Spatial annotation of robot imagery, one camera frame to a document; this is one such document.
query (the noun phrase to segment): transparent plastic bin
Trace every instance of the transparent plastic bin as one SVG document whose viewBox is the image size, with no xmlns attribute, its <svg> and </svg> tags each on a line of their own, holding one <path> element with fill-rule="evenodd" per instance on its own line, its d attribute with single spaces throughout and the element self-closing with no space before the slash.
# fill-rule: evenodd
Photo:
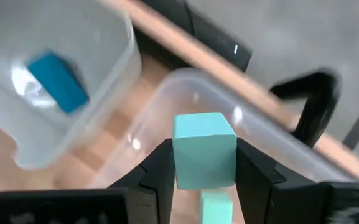
<svg viewBox="0 0 359 224">
<path fill-rule="evenodd" d="M 111 185 L 137 166 L 164 139 L 171 138 L 175 115 L 211 111 L 223 113 L 238 137 L 311 180 L 355 181 L 207 74 L 182 68 L 161 83 L 90 187 Z M 234 223 L 244 223 L 236 188 L 228 190 L 234 203 Z M 200 191 L 178 190 L 175 186 L 171 223 L 198 223 L 199 198 Z"/>
<path fill-rule="evenodd" d="M 21 93 L 39 90 L 25 64 L 47 50 L 69 63 L 90 97 L 74 114 L 65 114 L 45 92 L 37 92 L 36 103 Z M 89 0 L 0 0 L 0 129 L 15 140 L 20 167 L 46 167 L 91 141 L 140 72 L 123 12 Z"/>
</svg>

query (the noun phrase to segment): blue block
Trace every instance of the blue block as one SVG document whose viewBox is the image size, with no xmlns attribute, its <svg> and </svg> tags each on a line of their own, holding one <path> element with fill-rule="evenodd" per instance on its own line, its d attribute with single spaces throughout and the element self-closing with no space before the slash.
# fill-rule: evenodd
<svg viewBox="0 0 359 224">
<path fill-rule="evenodd" d="M 235 184 L 236 134 L 221 113 L 176 116 L 172 146 L 178 189 Z"/>
<path fill-rule="evenodd" d="M 233 202 L 226 191 L 202 191 L 200 196 L 201 224 L 231 224 Z"/>
<path fill-rule="evenodd" d="M 48 52 L 31 61 L 27 69 L 64 112 L 70 114 L 88 101 L 67 63 L 54 53 Z"/>
</svg>

